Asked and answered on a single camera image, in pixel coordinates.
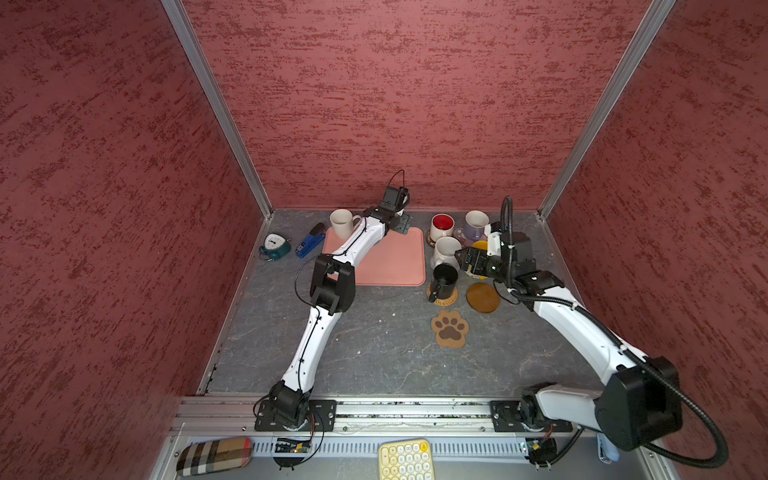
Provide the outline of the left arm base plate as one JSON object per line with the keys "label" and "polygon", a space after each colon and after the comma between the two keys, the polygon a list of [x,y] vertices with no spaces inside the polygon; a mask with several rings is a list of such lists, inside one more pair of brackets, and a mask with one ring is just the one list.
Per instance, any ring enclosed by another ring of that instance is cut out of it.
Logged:
{"label": "left arm base plate", "polygon": [[334,429],[337,406],[335,400],[303,401],[298,420],[293,423],[278,412],[274,401],[265,400],[258,405],[253,429],[256,432],[330,432]]}

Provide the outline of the black mug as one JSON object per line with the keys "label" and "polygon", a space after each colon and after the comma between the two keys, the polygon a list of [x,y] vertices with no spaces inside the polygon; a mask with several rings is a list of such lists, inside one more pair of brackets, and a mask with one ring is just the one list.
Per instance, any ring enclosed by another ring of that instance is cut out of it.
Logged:
{"label": "black mug", "polygon": [[433,269],[430,290],[436,292],[439,298],[448,297],[456,288],[458,270],[448,264],[440,264]]}

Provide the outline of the white mug red inside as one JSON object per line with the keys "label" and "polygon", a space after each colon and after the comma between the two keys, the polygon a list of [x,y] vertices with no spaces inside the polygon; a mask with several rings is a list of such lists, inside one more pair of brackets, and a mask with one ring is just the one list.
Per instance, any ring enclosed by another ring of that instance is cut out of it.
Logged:
{"label": "white mug red inside", "polygon": [[455,220],[449,214],[434,215],[430,223],[429,241],[434,244],[443,237],[452,236],[454,227]]}

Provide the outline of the large round wooden coaster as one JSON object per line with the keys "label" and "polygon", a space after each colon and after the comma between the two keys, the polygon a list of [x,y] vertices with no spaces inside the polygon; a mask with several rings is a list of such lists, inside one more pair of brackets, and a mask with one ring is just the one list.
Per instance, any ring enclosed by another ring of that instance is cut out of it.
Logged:
{"label": "large round wooden coaster", "polygon": [[467,289],[468,305],[478,313],[489,314],[496,311],[501,303],[501,297],[492,284],[475,283]]}

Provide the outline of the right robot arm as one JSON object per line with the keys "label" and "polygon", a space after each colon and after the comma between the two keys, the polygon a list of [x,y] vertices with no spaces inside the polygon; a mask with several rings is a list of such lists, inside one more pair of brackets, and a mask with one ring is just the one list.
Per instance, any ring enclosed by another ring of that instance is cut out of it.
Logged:
{"label": "right robot arm", "polygon": [[[726,438],[714,420],[679,385],[676,367],[651,358],[620,338],[582,306],[553,273],[536,266],[529,238],[521,232],[494,232],[488,250],[464,247],[455,253],[462,271],[501,283],[519,303],[553,326],[587,361],[603,387],[577,389],[539,384],[524,390],[519,421],[544,430],[556,420],[601,433],[615,447],[646,448],[671,461],[700,469],[723,466],[729,458]],[[679,431],[688,408],[713,438],[715,452],[693,458],[656,445]]]}

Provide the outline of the lavender mug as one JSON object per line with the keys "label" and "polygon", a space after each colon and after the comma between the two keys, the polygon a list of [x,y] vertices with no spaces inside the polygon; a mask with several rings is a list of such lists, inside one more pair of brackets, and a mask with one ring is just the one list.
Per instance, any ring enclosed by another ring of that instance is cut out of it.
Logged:
{"label": "lavender mug", "polygon": [[488,215],[480,210],[471,210],[464,217],[463,234],[472,242],[480,240],[485,235],[485,227],[490,223]]}

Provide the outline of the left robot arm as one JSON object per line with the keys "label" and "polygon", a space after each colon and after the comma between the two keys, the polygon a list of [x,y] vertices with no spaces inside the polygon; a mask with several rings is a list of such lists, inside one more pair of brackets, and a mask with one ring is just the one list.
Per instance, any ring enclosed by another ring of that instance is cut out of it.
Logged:
{"label": "left robot arm", "polygon": [[388,233],[407,231],[410,217],[405,208],[404,203],[368,208],[349,239],[335,251],[314,259],[305,331],[289,367],[267,397],[285,427],[297,430],[306,421],[323,350],[335,324],[355,298],[356,267]]}

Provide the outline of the woven rattan coaster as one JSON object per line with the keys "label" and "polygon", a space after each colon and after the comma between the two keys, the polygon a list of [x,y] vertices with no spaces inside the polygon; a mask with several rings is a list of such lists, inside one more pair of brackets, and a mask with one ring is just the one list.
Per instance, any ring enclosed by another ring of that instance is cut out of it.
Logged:
{"label": "woven rattan coaster", "polygon": [[427,300],[437,306],[447,307],[453,305],[459,297],[458,289],[454,288],[451,294],[446,298],[439,298],[436,292],[427,289]]}

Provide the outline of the brown paw print coaster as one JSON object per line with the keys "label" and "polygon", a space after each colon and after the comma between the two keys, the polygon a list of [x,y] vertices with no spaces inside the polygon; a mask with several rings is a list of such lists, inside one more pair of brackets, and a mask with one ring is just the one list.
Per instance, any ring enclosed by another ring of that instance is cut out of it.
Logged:
{"label": "brown paw print coaster", "polygon": [[441,310],[436,317],[431,319],[430,326],[439,346],[461,349],[466,345],[470,326],[458,311]]}

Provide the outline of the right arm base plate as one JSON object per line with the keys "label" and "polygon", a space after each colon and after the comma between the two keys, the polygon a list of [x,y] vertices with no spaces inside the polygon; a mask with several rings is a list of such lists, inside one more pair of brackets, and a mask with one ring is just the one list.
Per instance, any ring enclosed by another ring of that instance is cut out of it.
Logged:
{"label": "right arm base plate", "polygon": [[519,400],[493,400],[489,403],[495,432],[546,434],[574,431],[573,425],[563,420],[545,420],[541,426],[527,426],[522,421],[519,404]]}

